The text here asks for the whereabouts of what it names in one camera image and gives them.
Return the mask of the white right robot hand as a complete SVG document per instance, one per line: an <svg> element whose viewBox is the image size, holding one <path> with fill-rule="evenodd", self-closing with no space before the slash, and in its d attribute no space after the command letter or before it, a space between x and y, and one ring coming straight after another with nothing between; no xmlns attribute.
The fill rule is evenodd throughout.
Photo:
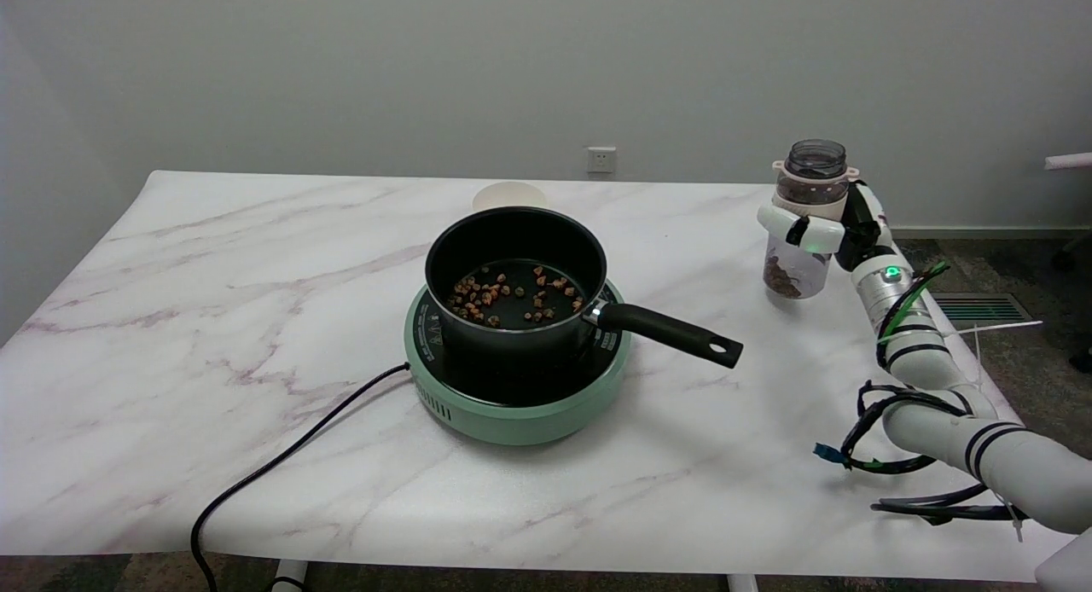
<svg viewBox="0 0 1092 592"><path fill-rule="evenodd" d="M851 180L840 203L803 210L792 211L786 200L775 198L760 208L758 222L778 242L810 254L832 254L845 272L880 254L897 254L885 208L860 180Z"/></svg>

